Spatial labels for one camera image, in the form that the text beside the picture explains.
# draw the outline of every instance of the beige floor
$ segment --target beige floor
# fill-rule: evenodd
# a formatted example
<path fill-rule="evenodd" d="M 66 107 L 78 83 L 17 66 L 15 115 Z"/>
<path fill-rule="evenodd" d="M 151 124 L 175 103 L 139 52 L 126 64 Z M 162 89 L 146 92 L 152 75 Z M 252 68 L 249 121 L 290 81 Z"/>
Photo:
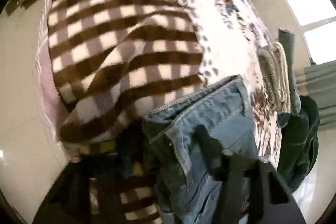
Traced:
<path fill-rule="evenodd" d="M 0 188 L 31 223 L 65 158 L 42 124 L 32 60 L 42 0 L 0 15 Z"/>

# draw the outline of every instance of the gray curtain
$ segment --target gray curtain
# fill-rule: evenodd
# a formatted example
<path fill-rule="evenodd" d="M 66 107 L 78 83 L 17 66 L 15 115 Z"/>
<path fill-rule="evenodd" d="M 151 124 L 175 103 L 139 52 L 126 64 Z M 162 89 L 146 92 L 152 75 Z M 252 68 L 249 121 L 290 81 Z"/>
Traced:
<path fill-rule="evenodd" d="M 299 93 L 316 101 L 320 126 L 336 126 L 336 61 L 296 70 L 295 76 Z"/>

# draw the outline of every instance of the beige wall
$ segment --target beige wall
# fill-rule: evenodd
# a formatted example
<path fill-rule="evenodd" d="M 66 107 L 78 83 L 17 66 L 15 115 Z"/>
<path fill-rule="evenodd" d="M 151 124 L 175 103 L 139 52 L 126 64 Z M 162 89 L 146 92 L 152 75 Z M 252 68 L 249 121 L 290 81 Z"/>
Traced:
<path fill-rule="evenodd" d="M 252 0 L 256 10 L 271 33 L 278 37 L 278 28 L 296 35 L 294 48 L 294 69 L 310 66 L 309 53 L 301 29 L 285 0 Z"/>

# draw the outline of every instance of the brown and white plaid fabric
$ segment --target brown and white plaid fabric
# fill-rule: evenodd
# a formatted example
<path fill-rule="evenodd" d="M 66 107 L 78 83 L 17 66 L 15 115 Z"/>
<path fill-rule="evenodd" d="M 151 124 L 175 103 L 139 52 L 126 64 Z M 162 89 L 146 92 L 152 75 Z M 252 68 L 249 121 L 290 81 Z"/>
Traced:
<path fill-rule="evenodd" d="M 49 54 L 70 114 L 59 139 L 110 140 L 201 86 L 202 49 L 177 0 L 52 0 Z"/>

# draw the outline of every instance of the jeans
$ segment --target jeans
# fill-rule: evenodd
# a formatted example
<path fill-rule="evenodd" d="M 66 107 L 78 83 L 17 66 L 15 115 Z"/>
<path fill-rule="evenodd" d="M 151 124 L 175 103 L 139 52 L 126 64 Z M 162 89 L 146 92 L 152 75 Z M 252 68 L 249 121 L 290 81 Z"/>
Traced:
<path fill-rule="evenodd" d="M 211 223 L 222 182 L 209 174 L 195 135 L 208 133 L 223 148 L 257 159 L 254 129 L 241 76 L 228 77 L 145 115 L 144 160 L 148 170 L 159 170 L 155 188 L 163 223 Z"/>

